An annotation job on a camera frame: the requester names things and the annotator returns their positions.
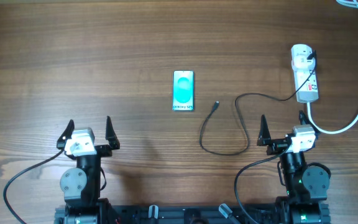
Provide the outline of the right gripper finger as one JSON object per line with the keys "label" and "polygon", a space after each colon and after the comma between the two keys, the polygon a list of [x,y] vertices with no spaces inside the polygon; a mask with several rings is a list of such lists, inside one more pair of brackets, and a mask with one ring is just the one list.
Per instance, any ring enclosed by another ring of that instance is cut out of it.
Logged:
{"label": "right gripper finger", "polygon": [[314,129],[315,134],[320,134],[320,131],[311,123],[311,121],[308,119],[307,115],[303,112],[303,110],[299,110],[299,120],[301,125],[311,125],[311,127]]}
{"label": "right gripper finger", "polygon": [[271,136],[270,136],[270,131],[269,131],[266,117],[263,114],[260,118],[260,131],[257,140],[257,145],[267,146],[269,144],[271,144]]}

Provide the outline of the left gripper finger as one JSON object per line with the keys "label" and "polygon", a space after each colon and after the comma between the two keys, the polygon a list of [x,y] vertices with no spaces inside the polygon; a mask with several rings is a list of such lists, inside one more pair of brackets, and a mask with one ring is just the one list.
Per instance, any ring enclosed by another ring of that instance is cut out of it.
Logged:
{"label": "left gripper finger", "polygon": [[64,132],[62,133],[62,135],[58,138],[57,140],[57,148],[64,148],[67,141],[71,138],[71,135],[74,131],[75,128],[75,124],[74,121],[71,119],[68,122],[68,125],[66,127],[66,129],[64,130]]}
{"label": "left gripper finger", "polygon": [[110,116],[106,118],[106,135],[105,139],[108,141],[110,146],[119,146],[119,140],[116,136]]}

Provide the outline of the smartphone with teal screen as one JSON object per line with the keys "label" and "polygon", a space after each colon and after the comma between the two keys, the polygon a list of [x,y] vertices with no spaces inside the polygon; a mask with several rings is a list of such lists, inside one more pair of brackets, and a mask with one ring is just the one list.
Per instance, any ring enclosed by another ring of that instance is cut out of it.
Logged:
{"label": "smartphone with teal screen", "polygon": [[194,110],[194,71],[176,70],[173,72],[173,111]]}

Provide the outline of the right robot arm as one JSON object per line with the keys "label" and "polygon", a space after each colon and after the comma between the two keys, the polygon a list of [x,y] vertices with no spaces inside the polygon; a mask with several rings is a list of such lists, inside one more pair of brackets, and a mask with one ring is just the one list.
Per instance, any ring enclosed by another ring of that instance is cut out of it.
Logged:
{"label": "right robot arm", "polygon": [[304,153],[315,147],[319,131],[315,130],[304,112],[300,124],[281,139],[272,139],[264,115],[260,120],[258,146],[267,147],[268,156],[280,158],[277,167],[286,197],[275,201],[275,223],[331,223],[329,206],[324,203],[330,185],[331,171],[317,163],[307,163]]}

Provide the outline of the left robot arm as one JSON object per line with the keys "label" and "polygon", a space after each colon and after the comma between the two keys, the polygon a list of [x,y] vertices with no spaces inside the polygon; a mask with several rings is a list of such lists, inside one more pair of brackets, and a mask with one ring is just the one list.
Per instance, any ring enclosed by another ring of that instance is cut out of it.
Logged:
{"label": "left robot arm", "polygon": [[57,148],[76,162],[76,167],[65,171],[60,178],[65,206],[55,209],[54,222],[59,224],[119,223],[118,213],[109,200],[100,193],[106,184],[101,183],[105,173],[101,159],[111,157],[112,151],[120,148],[111,118],[106,118],[105,139],[107,144],[95,145],[91,128],[76,129],[70,120],[57,140]]}

